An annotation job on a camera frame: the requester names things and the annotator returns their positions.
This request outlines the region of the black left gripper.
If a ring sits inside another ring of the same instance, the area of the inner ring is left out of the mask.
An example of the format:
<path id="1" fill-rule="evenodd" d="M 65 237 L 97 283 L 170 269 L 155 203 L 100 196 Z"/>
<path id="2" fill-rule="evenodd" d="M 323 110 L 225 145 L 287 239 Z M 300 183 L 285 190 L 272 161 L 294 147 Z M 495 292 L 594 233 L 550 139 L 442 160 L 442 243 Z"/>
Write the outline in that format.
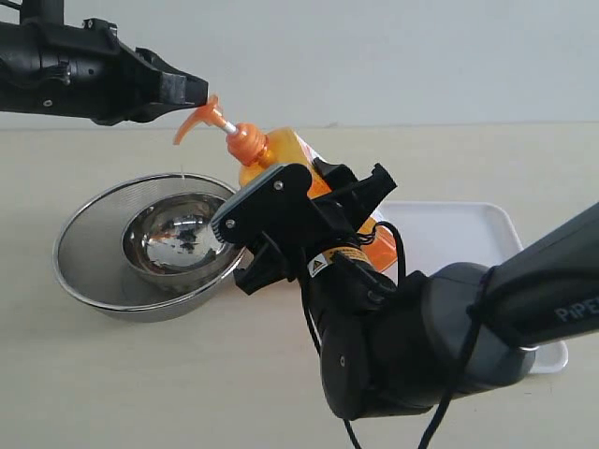
<path id="1" fill-rule="evenodd" d="M 112 22 L 90 18 L 78 28 L 30 21 L 27 28 L 37 44 L 36 113 L 115 125 L 148 123 L 207 103 L 206 80 L 149 49 L 133 52 Z"/>

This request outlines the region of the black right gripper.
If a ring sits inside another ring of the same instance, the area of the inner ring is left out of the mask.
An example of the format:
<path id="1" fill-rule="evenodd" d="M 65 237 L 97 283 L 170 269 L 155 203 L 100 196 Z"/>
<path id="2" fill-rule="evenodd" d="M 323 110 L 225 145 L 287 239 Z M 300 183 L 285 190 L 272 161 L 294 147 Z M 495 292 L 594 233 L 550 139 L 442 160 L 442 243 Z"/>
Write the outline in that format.
<path id="1" fill-rule="evenodd" d="M 308 258 L 323 254 L 325 261 L 319 268 L 326 268 L 334 253 L 342 253 L 350 260 L 352 273 L 364 271 L 376 277 L 378 270 L 361 249 L 362 244 L 373 243 L 372 232 L 358 231 L 397 183 L 381 164 L 375 164 L 371 175 L 361 181 L 344 164 L 315 158 L 314 168 L 331 192 L 314 200 L 307 196 L 301 202 L 285 202 L 283 215 L 246 246 L 253 259 L 233 273 L 235 284 L 246 295 L 283 280 L 300 279 L 304 268 L 312 268 L 300 261 L 302 254 Z"/>

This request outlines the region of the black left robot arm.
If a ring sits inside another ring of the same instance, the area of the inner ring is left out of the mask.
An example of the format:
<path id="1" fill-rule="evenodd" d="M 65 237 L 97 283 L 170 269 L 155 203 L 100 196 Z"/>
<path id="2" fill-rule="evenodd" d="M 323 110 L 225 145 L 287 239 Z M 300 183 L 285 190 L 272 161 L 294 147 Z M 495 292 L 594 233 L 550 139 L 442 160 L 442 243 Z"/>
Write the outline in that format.
<path id="1" fill-rule="evenodd" d="M 206 104 L 209 83 L 154 51 L 131 49 L 113 22 L 65 23 L 62 1 L 4 2 L 18 11 L 1 24 L 1 110 L 82 118 L 101 126 L 149 123 Z"/>

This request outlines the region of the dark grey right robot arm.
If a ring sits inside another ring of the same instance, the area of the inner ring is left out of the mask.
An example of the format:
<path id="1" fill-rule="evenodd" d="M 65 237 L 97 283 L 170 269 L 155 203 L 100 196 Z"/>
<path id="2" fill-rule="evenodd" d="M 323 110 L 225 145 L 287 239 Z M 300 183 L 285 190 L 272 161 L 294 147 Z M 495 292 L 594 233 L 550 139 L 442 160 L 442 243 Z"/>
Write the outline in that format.
<path id="1" fill-rule="evenodd" d="M 363 180 L 320 164 L 319 197 L 301 164 L 267 169 L 213 220 L 247 248 L 235 282 L 247 294 L 299 284 L 325 398 L 345 421 L 443 414 L 454 398 L 520 382 L 538 346 L 598 328 L 598 209 L 590 207 L 494 267 L 459 262 L 432 275 L 378 272 L 362 225 L 396 184 L 381 166 Z"/>

